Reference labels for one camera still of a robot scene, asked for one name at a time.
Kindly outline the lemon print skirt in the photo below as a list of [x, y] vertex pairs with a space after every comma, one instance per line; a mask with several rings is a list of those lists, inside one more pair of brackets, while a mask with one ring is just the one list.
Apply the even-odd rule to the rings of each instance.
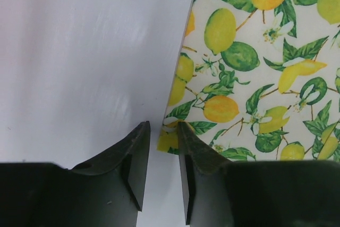
[[193, 0], [157, 149], [339, 161], [339, 0]]

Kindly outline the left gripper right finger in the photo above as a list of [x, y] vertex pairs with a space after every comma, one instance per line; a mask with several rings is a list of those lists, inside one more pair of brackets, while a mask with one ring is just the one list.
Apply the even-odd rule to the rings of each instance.
[[177, 125], [189, 226], [339, 226], [339, 164], [232, 162]]

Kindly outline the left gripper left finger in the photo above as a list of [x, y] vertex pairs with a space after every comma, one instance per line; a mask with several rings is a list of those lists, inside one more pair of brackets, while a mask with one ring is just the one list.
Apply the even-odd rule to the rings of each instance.
[[136, 226], [142, 210], [150, 123], [65, 169], [54, 163], [1, 164], [1, 226]]

